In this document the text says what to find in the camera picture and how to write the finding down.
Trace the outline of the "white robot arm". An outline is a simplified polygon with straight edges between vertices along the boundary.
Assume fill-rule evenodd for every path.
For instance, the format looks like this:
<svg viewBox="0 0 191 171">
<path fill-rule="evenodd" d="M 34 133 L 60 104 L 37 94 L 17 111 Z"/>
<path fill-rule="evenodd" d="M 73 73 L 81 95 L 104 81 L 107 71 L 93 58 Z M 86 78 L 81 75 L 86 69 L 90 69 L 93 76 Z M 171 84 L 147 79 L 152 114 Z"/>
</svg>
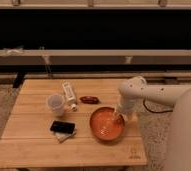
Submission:
<svg viewBox="0 0 191 171">
<path fill-rule="evenodd" d="M 130 115 L 142 98 L 173 108 L 163 171 L 191 171 L 191 85 L 150 85 L 141 76 L 118 86 L 116 111 Z"/>
</svg>

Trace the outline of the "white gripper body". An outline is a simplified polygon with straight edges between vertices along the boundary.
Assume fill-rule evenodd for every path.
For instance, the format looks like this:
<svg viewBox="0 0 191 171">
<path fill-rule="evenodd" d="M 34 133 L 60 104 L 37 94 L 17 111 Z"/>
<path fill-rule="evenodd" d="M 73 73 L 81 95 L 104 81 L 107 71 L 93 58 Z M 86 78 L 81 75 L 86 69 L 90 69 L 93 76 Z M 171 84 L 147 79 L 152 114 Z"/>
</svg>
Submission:
<svg viewBox="0 0 191 171">
<path fill-rule="evenodd" d="M 134 112 L 135 103 L 136 103 L 136 99 L 120 97 L 117 102 L 115 111 L 118 114 L 131 116 Z"/>
</svg>

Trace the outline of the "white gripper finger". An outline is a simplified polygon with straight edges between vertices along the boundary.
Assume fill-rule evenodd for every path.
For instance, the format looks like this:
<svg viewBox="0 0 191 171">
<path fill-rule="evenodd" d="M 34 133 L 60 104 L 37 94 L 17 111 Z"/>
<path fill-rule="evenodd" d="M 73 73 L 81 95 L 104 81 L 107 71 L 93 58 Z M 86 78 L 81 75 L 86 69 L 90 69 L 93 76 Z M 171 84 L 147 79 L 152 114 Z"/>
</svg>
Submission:
<svg viewBox="0 0 191 171">
<path fill-rule="evenodd" d="M 112 117 L 113 117 L 112 120 L 113 120 L 114 122 L 116 122 L 117 120 L 120 119 L 120 114 L 117 113 L 117 112 L 113 112 Z"/>
</svg>

